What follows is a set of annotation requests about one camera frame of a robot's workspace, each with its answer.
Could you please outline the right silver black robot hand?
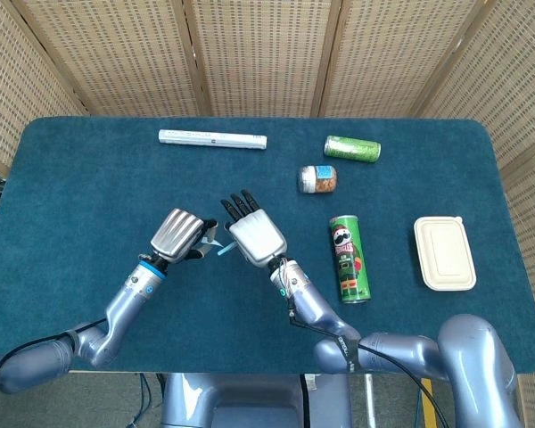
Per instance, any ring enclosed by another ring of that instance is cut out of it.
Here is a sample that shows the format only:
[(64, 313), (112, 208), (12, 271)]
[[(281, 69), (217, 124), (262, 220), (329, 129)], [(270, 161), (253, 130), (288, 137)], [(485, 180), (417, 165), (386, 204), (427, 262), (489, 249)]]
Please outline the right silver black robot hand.
[(226, 230), (247, 261), (257, 268), (267, 268), (285, 257), (287, 242), (252, 194), (243, 189), (241, 195), (232, 193), (229, 200), (220, 201), (231, 218)]

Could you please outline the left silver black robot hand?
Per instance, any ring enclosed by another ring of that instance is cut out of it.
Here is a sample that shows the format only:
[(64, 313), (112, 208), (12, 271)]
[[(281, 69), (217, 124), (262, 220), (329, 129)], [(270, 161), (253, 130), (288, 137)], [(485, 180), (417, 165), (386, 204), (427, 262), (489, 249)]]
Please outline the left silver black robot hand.
[(203, 259), (211, 250), (218, 230), (214, 218), (201, 219), (174, 208), (151, 240), (153, 252), (170, 264)]

